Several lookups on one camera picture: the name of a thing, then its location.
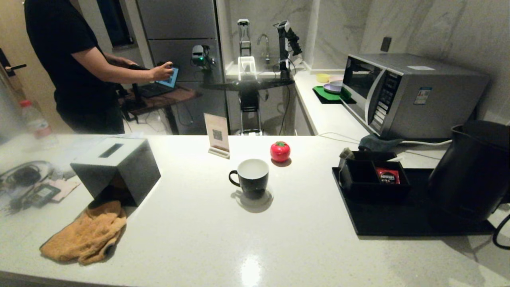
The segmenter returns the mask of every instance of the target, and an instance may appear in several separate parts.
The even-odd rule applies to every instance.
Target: black mug
[[[231,175],[237,174],[239,183],[232,180]],[[269,166],[261,159],[247,159],[240,163],[236,171],[228,174],[230,182],[243,190],[249,199],[259,199],[264,195],[269,178]]]

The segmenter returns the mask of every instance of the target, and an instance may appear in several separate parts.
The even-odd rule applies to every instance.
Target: hand
[[[152,80],[163,81],[170,78],[170,76],[172,76],[173,74],[172,65],[173,65],[172,62],[166,62],[161,66],[152,68],[150,70],[152,73]]]

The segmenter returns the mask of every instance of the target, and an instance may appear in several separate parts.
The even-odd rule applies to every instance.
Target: faucet
[[[262,33],[262,35],[260,35],[260,37],[257,39],[257,45],[260,45],[260,40],[262,40],[262,37],[266,37],[266,64],[269,64],[269,37]]]

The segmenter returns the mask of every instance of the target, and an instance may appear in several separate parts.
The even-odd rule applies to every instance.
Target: black box
[[[351,200],[370,203],[400,202],[411,190],[411,185],[400,162],[387,161],[395,153],[353,152],[340,170],[339,184]],[[382,183],[376,167],[398,171],[400,184]]]

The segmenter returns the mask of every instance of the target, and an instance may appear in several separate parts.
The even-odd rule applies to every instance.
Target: bottle cap
[[[22,108],[30,107],[30,106],[32,105],[32,102],[31,102],[31,101],[29,101],[29,100],[24,100],[24,101],[19,102],[19,105],[20,105]]]

